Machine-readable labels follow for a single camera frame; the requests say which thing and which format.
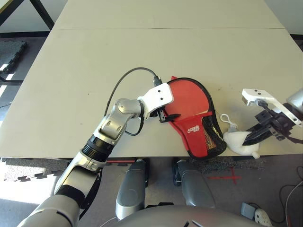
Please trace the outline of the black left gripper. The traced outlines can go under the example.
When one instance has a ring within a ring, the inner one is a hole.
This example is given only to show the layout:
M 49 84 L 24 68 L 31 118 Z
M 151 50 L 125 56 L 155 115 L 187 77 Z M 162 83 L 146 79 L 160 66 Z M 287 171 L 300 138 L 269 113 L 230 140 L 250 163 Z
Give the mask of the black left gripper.
M 174 121 L 176 118 L 180 117 L 180 114 L 170 114 L 165 116 L 164 107 L 160 107 L 150 113 L 150 117 L 159 117 L 159 121 L 164 123 L 166 121 Z

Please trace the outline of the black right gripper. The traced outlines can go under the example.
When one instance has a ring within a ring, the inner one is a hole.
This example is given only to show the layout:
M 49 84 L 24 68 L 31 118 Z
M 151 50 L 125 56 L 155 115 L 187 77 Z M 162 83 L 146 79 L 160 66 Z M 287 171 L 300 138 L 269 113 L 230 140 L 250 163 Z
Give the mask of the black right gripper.
M 271 136 L 274 136 L 277 140 L 290 138 L 290 130 L 294 123 L 283 113 L 264 110 L 257 114 L 255 118 L 258 124 L 246 130 L 250 134 L 245 138 L 244 146 L 260 143 Z

